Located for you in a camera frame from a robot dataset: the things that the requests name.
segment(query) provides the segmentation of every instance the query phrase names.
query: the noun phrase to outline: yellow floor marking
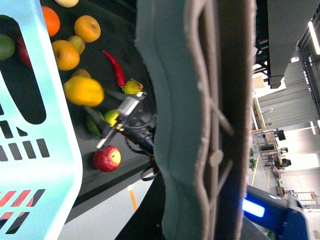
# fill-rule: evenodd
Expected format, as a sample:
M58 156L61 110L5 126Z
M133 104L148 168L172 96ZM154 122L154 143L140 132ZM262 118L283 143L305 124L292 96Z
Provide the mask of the yellow floor marking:
M129 185L127 187L129 194L130 194L130 198L131 198L131 202L132 202L132 206L133 206L133 210L137 211L138 206L137 206L137 202L136 202L136 198L135 198L135 194L134 194L134 190L132 188L132 185Z
M258 155L258 158L256 160L256 165L255 165L255 168L254 168L254 172L253 172L253 178L252 178L251 186L253 186L254 182L255 182L255 177L256 177L256 172L257 172L257 168L258 168L259 159L260 159L260 156Z

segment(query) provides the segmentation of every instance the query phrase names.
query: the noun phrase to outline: yellow fruit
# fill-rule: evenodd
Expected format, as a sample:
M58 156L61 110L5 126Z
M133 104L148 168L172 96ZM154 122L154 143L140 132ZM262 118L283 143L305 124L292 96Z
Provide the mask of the yellow fruit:
M65 8L72 8L75 5L77 5L77 3L79 2L79 0L55 0L55 1L57 4Z
M142 91L142 89L144 88L144 86L137 82L136 80L129 80L125 83L124 86L124 93L125 94L138 94Z
M91 78L90 73L88 73L87 70L82 69L82 68L75 70L71 77L75 77L75 76L82 76L82 77L86 77L89 79Z
M68 71L74 69L79 64L79 53L70 42L66 40L54 41L52 49L56 66L59 70Z
M75 49L78 51L79 55L82 54L86 48L85 41L79 37L79 36L71 36L67 40L69 43L71 43Z
M104 115L104 120L110 124L111 127L113 127L114 125L117 124L117 117L119 116L119 112L117 109L113 109L108 111L105 115Z
M74 76L63 84L66 98L76 105L98 106L105 99L101 84L92 78Z
M100 25L92 16L84 15L74 23L74 32L85 43L91 43L100 37Z

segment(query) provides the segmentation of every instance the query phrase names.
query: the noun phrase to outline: green lime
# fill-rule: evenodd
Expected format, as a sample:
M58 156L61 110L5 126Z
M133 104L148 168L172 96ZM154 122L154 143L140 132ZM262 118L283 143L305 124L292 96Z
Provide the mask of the green lime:
M119 116L119 112L117 109L113 109L108 111L104 115L104 120L110 124L111 127L117 124L117 117Z
M15 43L7 35L0 33L0 61L10 58L15 53Z
M101 112L99 112L99 111L96 111L96 112L101 116L101 119L104 119L104 116L102 115ZM90 115L86 116L86 126L87 126L90 133L92 133L93 135L96 135L98 137L101 136L101 133L100 133L95 121L93 120L93 118Z

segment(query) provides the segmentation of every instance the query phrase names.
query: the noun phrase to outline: potted plant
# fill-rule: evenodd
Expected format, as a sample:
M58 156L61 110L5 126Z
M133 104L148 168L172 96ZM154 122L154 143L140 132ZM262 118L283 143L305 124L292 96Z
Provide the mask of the potted plant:
M252 148L250 148L249 168L252 169L252 171L254 171L255 167L257 166L257 160L255 160L253 156L254 156L254 151Z

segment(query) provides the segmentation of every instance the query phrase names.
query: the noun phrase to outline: black cable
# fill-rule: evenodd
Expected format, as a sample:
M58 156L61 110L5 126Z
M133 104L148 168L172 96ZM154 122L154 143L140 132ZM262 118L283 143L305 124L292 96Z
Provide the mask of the black cable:
M127 137L125 137L124 140L125 140L125 143L126 143L127 147L128 147L132 152L134 152L134 153L136 153L136 154L147 155L147 154L145 153L145 151L134 149L134 148L129 144Z
M142 181L147 182L147 181L150 181L150 180L153 180L153 179L156 178L156 175L144 176L144 174L145 174L148 170L150 170L150 169L152 169L152 168L153 168L153 166L150 165L150 166L147 166L147 167L143 170L143 172L142 172L141 175L140 175Z
M145 123L144 125L142 125L142 126L125 126L125 128L126 128L126 129L143 129L143 128L146 128L156 116L157 116L156 114L153 114L153 115L150 117L149 121L146 122L146 123Z

